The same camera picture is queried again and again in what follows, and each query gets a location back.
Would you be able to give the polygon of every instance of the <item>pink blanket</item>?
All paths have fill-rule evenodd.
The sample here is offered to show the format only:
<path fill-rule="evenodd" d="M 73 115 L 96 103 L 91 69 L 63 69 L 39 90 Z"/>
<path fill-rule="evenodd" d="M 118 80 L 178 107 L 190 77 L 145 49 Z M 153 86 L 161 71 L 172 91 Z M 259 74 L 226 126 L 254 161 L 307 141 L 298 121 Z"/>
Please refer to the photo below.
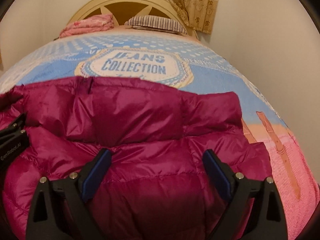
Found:
<path fill-rule="evenodd" d="M 70 23 L 60 32 L 59 38 L 113 29 L 112 17 L 112 14 L 94 15 L 85 20 Z"/>

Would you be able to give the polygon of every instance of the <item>cream headboard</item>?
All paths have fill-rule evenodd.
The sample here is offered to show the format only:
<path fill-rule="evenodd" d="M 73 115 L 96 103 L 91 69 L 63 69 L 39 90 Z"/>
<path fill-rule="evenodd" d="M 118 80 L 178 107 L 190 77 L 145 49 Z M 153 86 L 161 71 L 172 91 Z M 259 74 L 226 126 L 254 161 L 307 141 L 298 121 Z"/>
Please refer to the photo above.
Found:
<path fill-rule="evenodd" d="M 182 21 L 168 0 L 92 0 L 76 12 L 69 23 L 108 13 L 113 14 L 115 26 L 123 25 L 133 16 L 155 15 L 171 18 L 178 21 L 188 35 L 198 38 L 196 31 Z"/>

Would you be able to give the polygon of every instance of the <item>bedspread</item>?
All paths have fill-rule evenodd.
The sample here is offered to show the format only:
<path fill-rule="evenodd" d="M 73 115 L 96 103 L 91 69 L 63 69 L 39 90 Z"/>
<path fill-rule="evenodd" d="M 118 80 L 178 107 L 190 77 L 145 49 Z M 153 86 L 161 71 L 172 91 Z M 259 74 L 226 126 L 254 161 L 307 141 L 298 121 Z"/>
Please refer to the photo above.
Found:
<path fill-rule="evenodd" d="M 301 232 L 319 202 L 319 187 L 297 140 L 258 89 L 223 57 L 189 38 L 150 31 L 117 30 L 53 41 L 10 68 L 0 92 L 70 76 L 138 77 L 197 94 L 234 91 L 244 135 L 264 142 L 284 205 L 289 240 Z"/>

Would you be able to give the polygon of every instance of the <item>blue gripper pad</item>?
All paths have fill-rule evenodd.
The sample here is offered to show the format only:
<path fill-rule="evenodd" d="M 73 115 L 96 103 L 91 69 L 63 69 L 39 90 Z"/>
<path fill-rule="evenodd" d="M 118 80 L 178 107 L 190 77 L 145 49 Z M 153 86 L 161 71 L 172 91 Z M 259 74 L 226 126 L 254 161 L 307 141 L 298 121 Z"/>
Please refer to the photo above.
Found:
<path fill-rule="evenodd" d="M 229 165 L 221 162 L 211 149 L 203 153 L 202 162 L 210 181 L 214 184 L 220 197 L 229 202 L 235 189 L 234 173 Z"/>
<path fill-rule="evenodd" d="M 80 172 L 79 191 L 83 202 L 92 199 L 111 165 L 111 152 L 102 149 L 97 156 L 87 163 Z"/>

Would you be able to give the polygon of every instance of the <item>white wall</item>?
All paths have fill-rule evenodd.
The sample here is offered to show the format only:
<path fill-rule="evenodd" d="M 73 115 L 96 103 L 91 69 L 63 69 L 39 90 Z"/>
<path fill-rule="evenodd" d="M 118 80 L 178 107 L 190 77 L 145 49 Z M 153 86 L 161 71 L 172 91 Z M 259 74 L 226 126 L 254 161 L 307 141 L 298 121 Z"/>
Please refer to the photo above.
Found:
<path fill-rule="evenodd" d="M 201 40 L 254 83 L 295 133 L 320 182 L 320 34 L 298 0 L 219 0 Z"/>
<path fill-rule="evenodd" d="M 4 70 L 57 38 L 74 13 L 89 1 L 15 0 L 0 23 Z"/>

